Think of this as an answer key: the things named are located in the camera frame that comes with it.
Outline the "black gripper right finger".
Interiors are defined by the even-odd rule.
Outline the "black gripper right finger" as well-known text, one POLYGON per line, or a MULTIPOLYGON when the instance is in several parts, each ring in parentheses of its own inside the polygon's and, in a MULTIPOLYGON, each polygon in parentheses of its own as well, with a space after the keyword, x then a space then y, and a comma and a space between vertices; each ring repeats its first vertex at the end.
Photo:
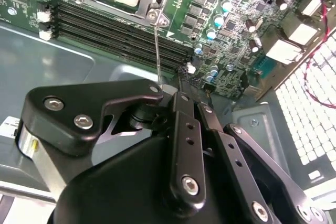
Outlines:
POLYGON ((215 112, 197 106, 206 146, 228 182, 233 223, 328 223, 328 219, 292 178, 241 127, 222 127, 215 112))

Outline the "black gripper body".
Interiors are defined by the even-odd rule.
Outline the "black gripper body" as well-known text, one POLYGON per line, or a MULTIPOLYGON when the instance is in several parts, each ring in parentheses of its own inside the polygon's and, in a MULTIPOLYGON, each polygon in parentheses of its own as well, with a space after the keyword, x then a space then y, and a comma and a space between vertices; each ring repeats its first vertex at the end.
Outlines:
POLYGON ((74 178, 52 223, 251 223, 201 140, 147 138, 74 178))

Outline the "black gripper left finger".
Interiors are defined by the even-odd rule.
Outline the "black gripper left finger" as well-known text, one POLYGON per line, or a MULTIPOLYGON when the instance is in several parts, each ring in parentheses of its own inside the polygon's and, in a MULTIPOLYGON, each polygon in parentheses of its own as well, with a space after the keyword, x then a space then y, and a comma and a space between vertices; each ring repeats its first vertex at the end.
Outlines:
POLYGON ((147 138, 202 144, 196 108, 191 94, 146 79, 39 87, 26 95, 17 147, 57 203, 79 174, 147 138))

